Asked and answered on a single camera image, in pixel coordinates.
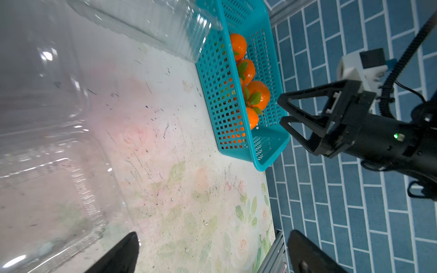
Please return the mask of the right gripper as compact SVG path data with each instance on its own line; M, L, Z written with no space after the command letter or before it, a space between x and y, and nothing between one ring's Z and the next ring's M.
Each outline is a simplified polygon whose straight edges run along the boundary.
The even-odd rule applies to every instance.
M360 91L361 83L341 80L303 91L281 94L278 105L291 116L280 125L308 152L333 158L344 152L361 159L370 171L395 171L410 176L407 195L437 199L437 98L419 104L412 121L369 112L375 93ZM320 116L313 116L294 101L326 97ZM299 120L298 116L307 117ZM291 124L303 124L312 133L306 139Z

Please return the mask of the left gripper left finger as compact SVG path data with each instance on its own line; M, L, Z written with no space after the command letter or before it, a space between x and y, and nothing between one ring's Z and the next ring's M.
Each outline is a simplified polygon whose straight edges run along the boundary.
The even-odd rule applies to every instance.
M140 252L136 232L131 232L111 248L86 273L134 273Z

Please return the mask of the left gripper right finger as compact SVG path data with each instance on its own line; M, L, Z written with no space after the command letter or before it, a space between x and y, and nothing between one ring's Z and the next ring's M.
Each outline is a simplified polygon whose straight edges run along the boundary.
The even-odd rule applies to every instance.
M287 246L295 273L347 273L298 230L291 231Z

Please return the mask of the clear container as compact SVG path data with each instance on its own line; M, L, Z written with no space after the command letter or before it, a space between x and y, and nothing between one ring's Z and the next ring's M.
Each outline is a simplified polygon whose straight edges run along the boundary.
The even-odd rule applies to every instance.
M78 15L138 42L196 63L222 23L194 1L68 1Z
M66 1L2 1L3 273L85 273L134 232L88 106Z

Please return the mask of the orange pair with leaves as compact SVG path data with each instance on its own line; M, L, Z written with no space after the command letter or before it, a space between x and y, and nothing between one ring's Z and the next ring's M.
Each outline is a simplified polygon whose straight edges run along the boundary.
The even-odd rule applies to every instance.
M233 33L230 35L231 45L232 45L232 51L234 54L235 62L241 61L247 51L247 43L245 38L237 33Z

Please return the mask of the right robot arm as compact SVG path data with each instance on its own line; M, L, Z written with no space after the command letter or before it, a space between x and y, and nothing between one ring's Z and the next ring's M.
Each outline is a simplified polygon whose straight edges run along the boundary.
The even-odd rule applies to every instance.
M344 152L361 159L367 170L413 177L407 195L436 201L436 99L418 105L407 123L370 113L375 97L356 80L284 93L278 104L288 116L280 124L316 156L334 158Z

